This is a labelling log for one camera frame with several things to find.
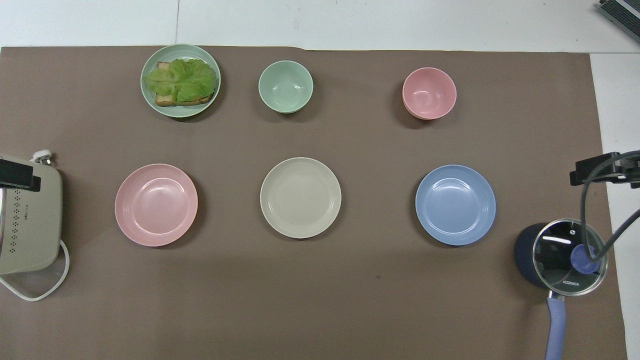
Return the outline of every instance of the pot handle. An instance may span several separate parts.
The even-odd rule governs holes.
[[[545,356],[545,360],[561,360],[562,347],[564,343],[564,328],[566,326],[564,296],[550,291],[549,297],[547,298],[547,305],[549,306],[551,326],[549,329],[547,355]]]

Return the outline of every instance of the lettuce leaf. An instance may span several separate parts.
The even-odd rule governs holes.
[[[173,60],[169,70],[154,69],[143,79],[151,91],[160,96],[171,94],[177,102],[202,99],[216,88],[215,73],[200,59]]]

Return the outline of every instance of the black cable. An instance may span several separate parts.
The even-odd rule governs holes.
[[[586,207],[586,202],[587,202],[587,191],[589,190],[589,184],[591,184],[591,182],[595,179],[596,175],[600,171],[602,171],[602,169],[604,169],[605,167],[615,163],[618,160],[636,158],[636,157],[639,157],[639,156],[640,156],[640,150],[636,150],[636,151],[625,152],[623,154],[614,156],[613,158],[607,159],[607,160],[601,162],[600,164],[598,164],[598,166],[596,166],[591,171],[589,176],[587,176],[587,179],[584,181],[584,187],[582,188],[582,196],[580,197],[580,231],[581,231],[581,235],[582,235],[582,243],[584,244],[585,251],[587,252],[587,257],[589,258],[589,260],[591,260],[591,262],[596,262],[596,261],[600,260],[604,256],[604,254],[607,253],[609,248],[611,248],[613,243],[620,237],[620,235],[622,235],[622,233],[625,230],[627,230],[627,228],[629,226],[631,226],[631,224],[633,224],[633,222],[636,221],[640,217],[640,209],[636,210],[636,212],[633,213],[633,215],[631,215],[628,219],[626,219],[618,227],[616,232],[613,233],[613,235],[611,235],[611,237],[609,238],[607,243],[602,247],[602,249],[600,249],[598,254],[596,254],[594,256],[594,255],[592,255],[591,250],[589,249],[589,245],[588,245],[588,242],[587,242],[587,229],[586,229],[587,225],[586,225],[586,209],[585,209],[585,207]]]

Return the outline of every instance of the bread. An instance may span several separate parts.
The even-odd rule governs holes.
[[[171,63],[166,63],[163,61],[159,61],[158,62],[158,68],[159,69],[164,69],[164,70],[169,70],[169,64]],[[182,101],[182,102],[176,102],[173,101],[173,96],[171,94],[169,95],[157,95],[156,94],[156,104],[158,106],[175,106],[175,105],[179,105],[179,106],[191,106],[191,105],[200,105],[200,104],[206,104],[207,102],[209,102],[211,100],[211,97],[213,96],[213,94],[204,97],[204,98],[199,98],[199,99],[193,99],[192,101]]]

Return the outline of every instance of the food on plate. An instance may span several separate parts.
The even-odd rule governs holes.
[[[205,104],[216,89],[215,73],[200,59],[159,61],[158,67],[143,79],[156,93],[159,106]]]

